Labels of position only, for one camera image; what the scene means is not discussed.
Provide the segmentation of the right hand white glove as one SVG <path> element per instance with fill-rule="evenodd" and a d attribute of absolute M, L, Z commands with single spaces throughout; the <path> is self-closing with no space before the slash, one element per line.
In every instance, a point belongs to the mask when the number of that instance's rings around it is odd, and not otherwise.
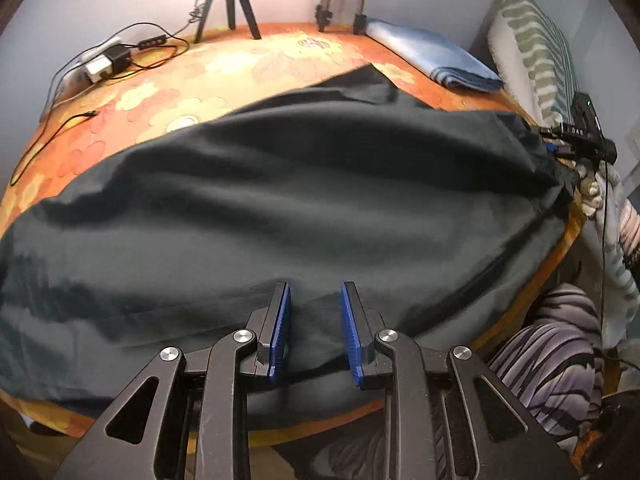
<path fill-rule="evenodd" d="M 575 170 L 578 174 L 580 209 L 587 218 L 593 218 L 599 212 L 613 211 L 620 214 L 626 197 L 620 174 L 605 160 L 597 164 L 588 159 L 579 159 Z"/>

